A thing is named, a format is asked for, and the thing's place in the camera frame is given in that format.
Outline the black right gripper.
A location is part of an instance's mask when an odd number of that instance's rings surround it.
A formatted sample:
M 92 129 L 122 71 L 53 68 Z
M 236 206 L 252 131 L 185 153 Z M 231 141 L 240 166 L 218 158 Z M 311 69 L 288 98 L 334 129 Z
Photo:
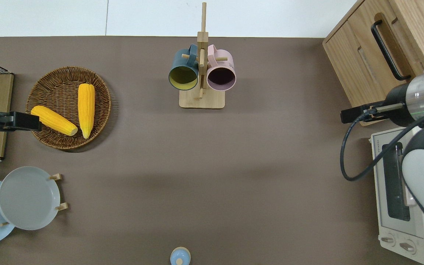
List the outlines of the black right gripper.
M 349 109 L 340 111 L 340 121 L 343 124 L 352 123 L 359 117 L 361 114 L 363 115 L 360 118 L 360 122 L 375 122 L 379 120 L 385 120 L 386 116 L 383 113 L 376 112 L 376 108 L 382 107 L 383 103 L 370 103 L 363 104 L 359 107 L 352 107 Z

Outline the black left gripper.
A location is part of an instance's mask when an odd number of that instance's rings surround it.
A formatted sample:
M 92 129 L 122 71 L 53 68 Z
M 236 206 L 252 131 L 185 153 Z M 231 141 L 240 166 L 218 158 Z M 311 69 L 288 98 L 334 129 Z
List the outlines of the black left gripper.
M 22 112 L 0 112 L 0 131 L 41 131 L 42 123 L 37 115 Z

